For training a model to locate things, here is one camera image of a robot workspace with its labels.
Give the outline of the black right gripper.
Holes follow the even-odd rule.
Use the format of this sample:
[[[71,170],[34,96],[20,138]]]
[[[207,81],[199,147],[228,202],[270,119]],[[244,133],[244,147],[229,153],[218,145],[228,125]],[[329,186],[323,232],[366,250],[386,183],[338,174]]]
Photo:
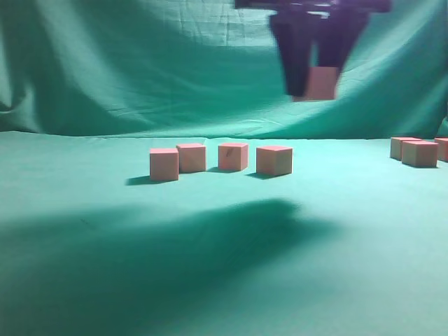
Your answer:
[[[234,8],[279,12],[269,17],[269,28],[279,51],[286,94],[303,97],[314,31],[314,16],[308,13],[329,14],[317,24],[317,66],[337,67],[339,80],[351,51],[368,25],[368,14],[389,13],[391,1],[234,0]]]

